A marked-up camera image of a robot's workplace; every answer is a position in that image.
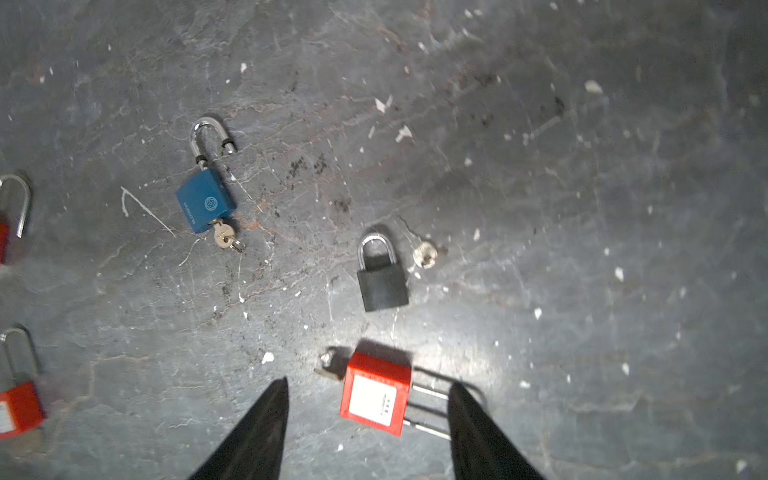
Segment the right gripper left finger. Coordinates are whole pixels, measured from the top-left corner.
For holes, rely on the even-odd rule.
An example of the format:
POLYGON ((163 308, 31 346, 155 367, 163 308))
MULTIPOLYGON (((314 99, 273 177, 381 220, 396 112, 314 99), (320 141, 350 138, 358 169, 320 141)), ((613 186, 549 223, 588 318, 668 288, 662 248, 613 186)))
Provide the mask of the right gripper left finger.
POLYGON ((289 414, 286 377, 273 381, 190 479, 278 479, 289 414))

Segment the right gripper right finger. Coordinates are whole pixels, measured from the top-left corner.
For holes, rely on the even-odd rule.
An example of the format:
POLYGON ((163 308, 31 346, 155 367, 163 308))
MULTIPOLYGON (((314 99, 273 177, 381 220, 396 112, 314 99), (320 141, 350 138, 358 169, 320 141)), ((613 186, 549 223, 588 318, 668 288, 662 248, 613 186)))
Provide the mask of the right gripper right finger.
POLYGON ((543 479, 460 383, 449 390, 448 424, 456 479, 543 479))

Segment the red padlock long shackle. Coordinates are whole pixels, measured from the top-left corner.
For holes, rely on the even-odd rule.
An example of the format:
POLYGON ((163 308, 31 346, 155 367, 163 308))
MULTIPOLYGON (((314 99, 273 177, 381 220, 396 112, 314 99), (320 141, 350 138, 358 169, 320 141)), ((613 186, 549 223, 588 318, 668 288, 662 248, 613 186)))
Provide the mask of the red padlock long shackle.
POLYGON ((455 377, 415 366, 403 352, 394 351, 388 358, 379 358, 371 350, 341 346, 326 348, 319 355, 314 372, 343 384, 339 415, 345 419, 396 437, 409 427, 447 441, 451 439, 446 429, 410 419, 407 411, 412 407, 446 418, 446 412, 410 400, 414 392, 444 402, 449 399, 446 390, 416 382, 414 375, 421 374, 449 385, 459 381, 455 377))

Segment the black padlock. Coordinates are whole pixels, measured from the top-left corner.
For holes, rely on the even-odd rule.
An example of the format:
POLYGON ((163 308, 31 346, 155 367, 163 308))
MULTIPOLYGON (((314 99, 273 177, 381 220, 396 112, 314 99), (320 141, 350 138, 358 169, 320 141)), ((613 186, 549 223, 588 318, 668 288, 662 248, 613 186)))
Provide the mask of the black padlock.
POLYGON ((409 293, 402 266, 388 236, 371 232, 362 237, 357 249, 360 270, 357 272, 361 297, 366 312, 397 308, 409 304, 409 293), (388 263, 369 269, 365 247, 380 242, 386 249, 388 263))

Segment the silver key with ring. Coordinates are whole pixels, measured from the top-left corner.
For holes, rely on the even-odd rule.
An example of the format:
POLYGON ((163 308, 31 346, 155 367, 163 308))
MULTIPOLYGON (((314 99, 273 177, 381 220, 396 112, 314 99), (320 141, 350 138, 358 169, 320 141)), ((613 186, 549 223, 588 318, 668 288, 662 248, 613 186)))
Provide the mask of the silver key with ring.
POLYGON ((402 216, 398 216, 398 219, 412 240, 412 259, 416 266, 422 269, 431 269, 447 256, 448 248, 446 245, 435 243, 430 237, 418 234, 402 216))

